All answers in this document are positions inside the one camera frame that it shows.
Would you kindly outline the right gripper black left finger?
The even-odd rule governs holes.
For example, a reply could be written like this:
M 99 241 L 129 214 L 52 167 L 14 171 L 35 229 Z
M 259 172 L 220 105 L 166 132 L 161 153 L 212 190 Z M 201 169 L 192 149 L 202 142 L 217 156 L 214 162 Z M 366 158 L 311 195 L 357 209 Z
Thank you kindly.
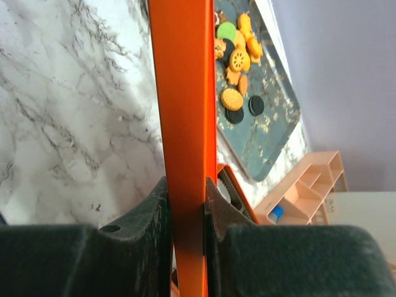
M 2 296 L 169 296 L 171 214 L 165 179 L 117 220 L 1 225 Z

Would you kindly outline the orange cookie tin box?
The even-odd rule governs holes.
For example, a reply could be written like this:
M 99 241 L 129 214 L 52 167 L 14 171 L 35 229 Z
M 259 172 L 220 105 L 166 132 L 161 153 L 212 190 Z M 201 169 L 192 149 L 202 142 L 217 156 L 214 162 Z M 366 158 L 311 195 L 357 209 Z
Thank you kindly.
M 258 224 L 259 221 L 246 199 L 244 192 L 229 165 L 219 163 L 217 165 L 217 187 L 223 198 L 229 202 L 250 221 Z

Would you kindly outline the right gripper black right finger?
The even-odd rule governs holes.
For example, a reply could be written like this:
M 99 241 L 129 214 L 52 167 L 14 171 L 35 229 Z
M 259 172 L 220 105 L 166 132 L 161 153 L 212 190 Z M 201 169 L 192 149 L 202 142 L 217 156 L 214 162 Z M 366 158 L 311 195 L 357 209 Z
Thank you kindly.
M 256 225 L 206 182 L 210 296 L 394 296 L 374 238 L 348 225 Z

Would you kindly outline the orange metal tin lid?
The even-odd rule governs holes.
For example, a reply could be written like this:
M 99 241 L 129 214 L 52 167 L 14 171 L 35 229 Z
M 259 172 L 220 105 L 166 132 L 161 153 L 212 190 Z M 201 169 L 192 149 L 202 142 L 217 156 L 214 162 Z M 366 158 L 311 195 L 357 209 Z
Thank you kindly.
M 148 4 L 181 296 L 207 296 L 206 180 L 217 176 L 213 1 Z

